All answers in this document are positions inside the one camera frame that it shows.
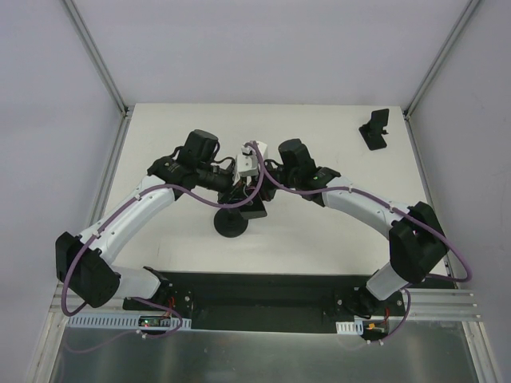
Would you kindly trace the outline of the black round-base phone stand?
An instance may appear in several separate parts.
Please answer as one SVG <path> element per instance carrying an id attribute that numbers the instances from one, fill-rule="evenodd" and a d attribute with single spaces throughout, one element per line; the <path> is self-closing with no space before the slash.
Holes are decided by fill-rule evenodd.
<path id="1" fill-rule="evenodd" d="M 248 228 L 248 220 L 241 215 L 239 208 L 219 209 L 213 224 L 218 234 L 230 239 L 242 235 Z"/>

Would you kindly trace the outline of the purple black phone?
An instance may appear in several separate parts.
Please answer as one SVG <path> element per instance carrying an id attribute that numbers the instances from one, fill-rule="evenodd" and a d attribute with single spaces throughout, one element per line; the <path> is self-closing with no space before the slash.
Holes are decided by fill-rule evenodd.
<path id="1" fill-rule="evenodd" d="M 239 208 L 243 219 L 260 219 L 267 217 L 267 211 L 261 198 L 257 197 Z"/>

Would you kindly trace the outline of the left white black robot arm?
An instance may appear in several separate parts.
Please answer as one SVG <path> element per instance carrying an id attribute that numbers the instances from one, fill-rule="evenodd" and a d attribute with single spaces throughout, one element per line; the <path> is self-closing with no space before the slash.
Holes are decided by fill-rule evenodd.
<path id="1" fill-rule="evenodd" d="M 219 209 L 236 209 L 250 203 L 263 185 L 267 145 L 246 143 L 229 168 L 222 169 L 215 157 L 218 138 L 195 129 L 172 154 L 155 160 L 135 189 L 94 225 L 78 235 L 68 231 L 55 243 L 57 278 L 62 282 L 61 309 L 71 317 L 67 294 L 73 291 L 84 305 L 98 308 L 112 298 L 140 298 L 150 310 L 168 303 L 170 282 L 151 267 L 119 267 L 115 260 L 128 241 L 155 215 L 195 187 L 227 195 L 244 177 L 256 180 L 252 193 L 241 201 L 221 200 Z"/>

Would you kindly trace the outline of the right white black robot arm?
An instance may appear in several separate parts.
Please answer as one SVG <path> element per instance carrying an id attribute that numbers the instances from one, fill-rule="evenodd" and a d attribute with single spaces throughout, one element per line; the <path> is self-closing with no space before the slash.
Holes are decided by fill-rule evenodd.
<path id="1" fill-rule="evenodd" d="M 343 302 L 353 315 L 369 318 L 384 310 L 396 291 L 422 282 L 447 254 L 433 208 L 393 203 L 352 185 L 334 169 L 319 167 L 299 139 L 279 146 L 281 162 L 266 159 L 267 179 L 321 207 L 341 211 L 376 230 L 389 242 L 389 261 Z"/>

